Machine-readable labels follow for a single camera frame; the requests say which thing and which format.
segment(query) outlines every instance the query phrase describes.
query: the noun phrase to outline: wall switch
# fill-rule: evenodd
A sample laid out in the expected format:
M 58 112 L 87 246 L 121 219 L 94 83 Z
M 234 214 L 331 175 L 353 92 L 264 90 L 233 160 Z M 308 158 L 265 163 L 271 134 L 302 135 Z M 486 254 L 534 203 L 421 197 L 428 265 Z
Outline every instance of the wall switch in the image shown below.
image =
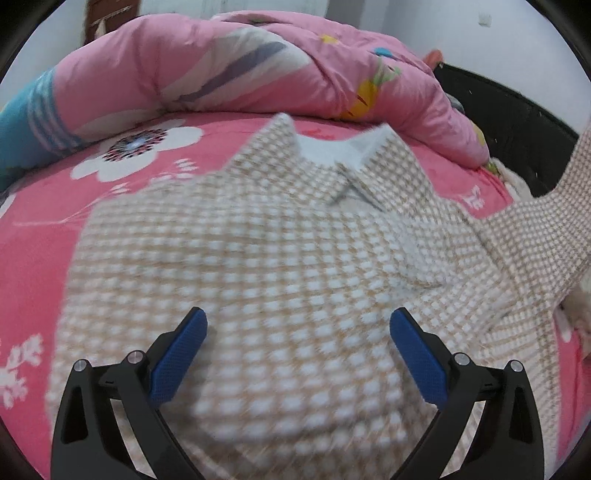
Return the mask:
M 478 24 L 482 27 L 489 27 L 492 25 L 491 14 L 478 14 Z

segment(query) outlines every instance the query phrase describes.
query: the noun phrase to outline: pink bedsheet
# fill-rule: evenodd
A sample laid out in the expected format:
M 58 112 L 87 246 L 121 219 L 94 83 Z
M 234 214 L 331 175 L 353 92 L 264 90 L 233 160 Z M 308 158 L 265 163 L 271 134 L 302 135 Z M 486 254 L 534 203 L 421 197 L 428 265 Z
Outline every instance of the pink bedsheet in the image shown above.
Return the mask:
M 43 477 L 49 477 L 50 465 L 44 395 L 54 330 L 68 266 L 93 205 L 155 181 L 218 170 L 268 118 L 239 113 L 162 118 L 29 175 L 0 207 L 0 415 Z M 367 128 L 295 122 L 300 134 L 323 140 L 344 140 Z M 480 218 L 510 204 L 501 182 L 487 171 L 464 170 L 407 140 L 441 196 Z M 571 336 L 560 344 L 561 455 L 590 410 L 591 390 L 585 391 L 583 382 L 590 372 L 583 368 L 580 345 Z

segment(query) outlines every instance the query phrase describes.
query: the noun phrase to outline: wooden door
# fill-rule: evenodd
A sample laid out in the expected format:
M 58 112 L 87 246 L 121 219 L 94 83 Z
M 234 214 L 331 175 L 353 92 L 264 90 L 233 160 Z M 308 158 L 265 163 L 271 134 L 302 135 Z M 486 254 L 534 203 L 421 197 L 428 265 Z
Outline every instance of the wooden door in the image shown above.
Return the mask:
M 138 14 L 139 0 L 88 0 L 84 44 L 95 39 L 101 26 L 103 33 L 117 30 L 121 25 L 134 19 Z

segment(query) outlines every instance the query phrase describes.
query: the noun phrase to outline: blue striped fabric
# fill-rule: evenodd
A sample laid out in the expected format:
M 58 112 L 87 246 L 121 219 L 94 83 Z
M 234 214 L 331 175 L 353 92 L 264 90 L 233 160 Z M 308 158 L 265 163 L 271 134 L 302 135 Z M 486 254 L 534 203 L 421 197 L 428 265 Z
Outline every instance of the blue striped fabric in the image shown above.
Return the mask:
M 61 160 L 88 146 L 68 131 L 53 96 L 55 70 L 31 82 L 0 112 L 0 192 L 27 170 Z

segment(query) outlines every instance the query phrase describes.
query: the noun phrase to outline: white flower pattern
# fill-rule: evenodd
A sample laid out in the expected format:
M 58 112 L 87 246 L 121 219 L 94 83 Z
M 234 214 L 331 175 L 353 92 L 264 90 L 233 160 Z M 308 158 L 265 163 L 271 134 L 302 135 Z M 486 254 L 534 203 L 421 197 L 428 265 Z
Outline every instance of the white flower pattern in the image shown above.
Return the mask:
M 474 185 L 469 194 L 462 196 L 462 200 L 474 210 L 481 210 L 485 205 L 484 200 L 480 197 L 480 187 L 478 185 Z
M 192 179 L 195 174 L 191 173 L 195 170 L 199 169 L 199 166 L 195 165 L 194 161 L 191 161 L 189 158 L 181 158 L 174 162 L 175 168 L 178 170 L 176 172 L 170 171 L 163 171 L 157 177 L 153 177 L 150 179 L 150 183 L 158 183 L 161 181 L 167 180 L 188 180 Z
M 0 367 L 0 397 L 4 408 L 11 409 L 15 400 L 24 400 L 28 394 L 27 379 L 20 377 L 18 369 L 23 364 L 38 367 L 43 353 L 41 335 L 31 335 L 20 345 L 11 348 L 6 365 Z
M 124 193 L 129 193 L 129 188 L 127 188 L 127 184 L 128 182 L 123 182 L 123 183 L 119 183 L 118 185 L 115 185 L 114 187 L 112 187 L 109 190 L 109 194 L 113 194 L 113 195 L 122 195 Z
M 142 170 L 158 157 L 158 152 L 197 143 L 203 131 L 183 127 L 185 120 L 174 119 L 125 132 L 104 140 L 98 153 L 76 165 L 70 177 L 74 180 L 96 173 L 101 182 L 117 181 Z

